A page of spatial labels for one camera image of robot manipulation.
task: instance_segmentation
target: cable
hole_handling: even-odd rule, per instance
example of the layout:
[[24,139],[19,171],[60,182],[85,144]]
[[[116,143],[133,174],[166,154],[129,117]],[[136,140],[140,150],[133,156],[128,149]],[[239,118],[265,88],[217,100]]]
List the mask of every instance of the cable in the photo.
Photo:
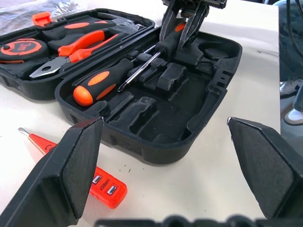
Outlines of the cable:
[[301,4],[300,4],[299,0],[295,0],[295,2],[297,4],[298,11],[300,12],[301,18],[303,19],[303,10],[302,10]]
[[290,24],[290,0],[286,0],[286,17],[287,17],[287,27],[288,27],[288,33],[290,36],[290,41],[292,42],[292,45],[293,45],[295,51],[298,53],[298,55],[300,55],[300,57],[303,58],[303,52],[299,49],[297,43],[294,40],[294,34],[293,34],[292,26]]

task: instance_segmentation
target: shoe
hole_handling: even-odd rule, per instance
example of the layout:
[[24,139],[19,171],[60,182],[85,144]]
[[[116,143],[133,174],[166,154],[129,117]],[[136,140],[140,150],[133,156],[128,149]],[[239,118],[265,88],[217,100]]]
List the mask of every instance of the shoe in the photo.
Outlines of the shoe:
[[303,112],[292,109],[286,114],[284,121],[290,125],[301,125],[303,124]]
[[285,82],[280,87],[280,97],[288,98],[296,95],[302,83],[303,83],[303,79]]

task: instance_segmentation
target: small tool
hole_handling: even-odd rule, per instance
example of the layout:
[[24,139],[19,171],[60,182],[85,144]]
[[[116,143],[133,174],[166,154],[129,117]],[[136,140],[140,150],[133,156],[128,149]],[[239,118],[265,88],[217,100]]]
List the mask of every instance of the small tool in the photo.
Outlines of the small tool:
[[52,149],[56,146],[55,143],[46,140],[40,136],[35,134],[28,133],[24,128],[18,128],[19,132],[26,135],[28,139],[41,151],[42,154],[46,155],[48,152],[52,151]]
[[43,77],[51,76],[57,73],[57,71],[62,65],[70,62],[75,63],[80,60],[83,60],[84,58],[90,56],[94,50],[117,43],[122,38],[127,36],[126,33],[119,33],[94,47],[82,49],[94,44],[96,41],[104,40],[106,38],[106,32],[107,31],[105,30],[98,30],[95,32],[88,33],[83,36],[81,40],[77,40],[69,46],[62,47],[62,49],[60,50],[60,55],[67,57],[56,57],[53,60],[48,61],[47,63],[43,64],[38,69],[36,69],[33,73],[31,73],[29,77],[31,79],[41,79]]
[[[148,53],[154,47],[155,45],[144,51],[144,53]],[[134,68],[134,61],[136,59],[130,61],[127,58],[123,58],[117,65],[102,70],[84,80],[73,92],[75,101],[81,106],[89,106],[100,100],[120,83],[121,78],[129,70]]]
[[18,39],[1,47],[0,63],[24,63],[48,54],[45,42],[31,38]]
[[63,39],[66,35],[82,33],[86,34],[92,31],[115,27],[118,25],[130,27],[132,33],[138,31],[141,27],[136,25],[132,20],[115,16],[112,20],[100,20],[95,22],[81,22],[68,24],[65,26],[60,26],[51,30],[43,31],[44,36],[49,40],[60,40]]
[[[28,133],[24,128],[18,128],[19,132],[26,135],[29,140],[46,155],[56,146],[55,143],[46,140],[35,134]],[[96,167],[94,178],[89,193],[97,198],[100,202],[109,208],[116,208],[127,194],[127,186],[105,172],[103,169]]]
[[182,31],[185,27],[185,22],[178,24],[175,29],[170,32],[167,37],[156,44],[155,53],[144,65],[142,65],[133,75],[131,75],[119,88],[118,92],[121,92],[129,83],[131,83],[143,70],[145,70],[150,63],[159,57],[161,54],[169,58],[171,54],[176,50]]

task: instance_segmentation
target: red voltage tester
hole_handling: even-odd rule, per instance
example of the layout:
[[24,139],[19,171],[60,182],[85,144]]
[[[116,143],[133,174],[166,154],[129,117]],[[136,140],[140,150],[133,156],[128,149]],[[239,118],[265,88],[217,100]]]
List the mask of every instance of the red voltage tester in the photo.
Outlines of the red voltage tester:
[[[26,135],[44,155],[52,151],[56,146],[55,143],[35,134],[30,134],[23,128],[18,128],[18,130]],[[126,196],[127,186],[103,169],[96,167],[89,193],[109,208],[114,209]]]

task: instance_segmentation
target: screwdriver shaft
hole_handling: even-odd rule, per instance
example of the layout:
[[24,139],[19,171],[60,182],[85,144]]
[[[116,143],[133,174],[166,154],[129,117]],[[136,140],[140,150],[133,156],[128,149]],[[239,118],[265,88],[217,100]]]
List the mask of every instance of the screwdriver shaft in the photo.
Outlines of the screwdriver shaft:
[[146,51],[144,51],[143,53],[148,53],[149,51],[151,51],[151,50],[154,49],[155,47],[156,47],[156,45],[151,46],[150,48],[148,48],[148,49],[147,49]]
[[155,60],[157,57],[159,57],[161,52],[157,52],[155,55],[153,55],[144,65],[142,65],[131,77],[129,77],[119,88],[118,92],[122,91],[126,85],[128,85],[130,82],[132,82],[143,70],[145,70],[150,63]]

